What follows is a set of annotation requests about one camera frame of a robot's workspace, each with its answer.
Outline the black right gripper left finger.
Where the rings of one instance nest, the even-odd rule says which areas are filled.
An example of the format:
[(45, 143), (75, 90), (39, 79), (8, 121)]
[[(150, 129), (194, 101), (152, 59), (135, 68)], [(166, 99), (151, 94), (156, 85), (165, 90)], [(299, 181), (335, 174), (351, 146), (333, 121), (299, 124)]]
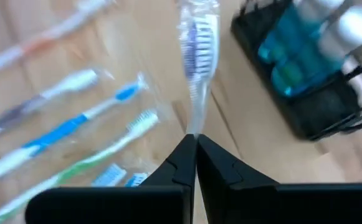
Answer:
[(137, 187), (57, 187), (27, 204), (27, 224), (192, 223), (197, 141), (187, 134)]

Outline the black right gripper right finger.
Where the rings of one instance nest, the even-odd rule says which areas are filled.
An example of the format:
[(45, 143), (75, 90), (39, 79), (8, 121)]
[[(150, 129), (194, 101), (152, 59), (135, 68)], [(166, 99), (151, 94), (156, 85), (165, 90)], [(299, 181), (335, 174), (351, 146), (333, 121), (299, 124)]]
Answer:
[(197, 172), (209, 223), (362, 223), (362, 183), (281, 184), (205, 135)]

